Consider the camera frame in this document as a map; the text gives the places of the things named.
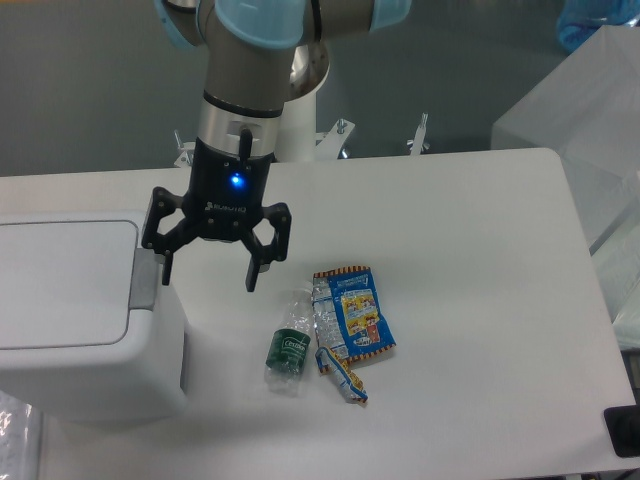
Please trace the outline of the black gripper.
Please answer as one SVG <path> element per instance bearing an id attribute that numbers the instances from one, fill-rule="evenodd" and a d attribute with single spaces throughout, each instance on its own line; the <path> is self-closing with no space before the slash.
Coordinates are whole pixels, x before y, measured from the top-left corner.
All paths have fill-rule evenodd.
<path id="1" fill-rule="evenodd" d="M 196 141 L 187 192 L 184 196 L 156 186 L 147 209 L 142 247 L 162 257 L 162 284 L 171 280 L 174 254 L 196 237 L 211 241 L 241 240 L 250 253 L 246 290 L 254 292 L 260 273 L 288 255 L 292 216 L 286 203 L 262 205 L 272 154 L 255 156 L 253 139 L 242 137 L 237 154 L 217 151 Z M 178 210 L 183 218 L 170 230 L 160 231 L 161 221 Z M 263 244 L 254 228 L 267 220 L 273 229 Z"/>

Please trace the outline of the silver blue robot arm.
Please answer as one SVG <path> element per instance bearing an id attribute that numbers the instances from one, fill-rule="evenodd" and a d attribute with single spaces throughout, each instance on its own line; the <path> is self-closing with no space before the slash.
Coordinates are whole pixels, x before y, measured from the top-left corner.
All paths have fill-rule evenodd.
<path id="1" fill-rule="evenodd" d="M 200 238 L 241 242 L 250 254 L 246 288 L 287 258 L 291 213 L 263 196 L 298 48 L 402 22 L 409 1 L 157 1 L 171 41 L 208 50 L 189 184 L 152 191 L 142 245 L 169 285 L 175 253 Z"/>

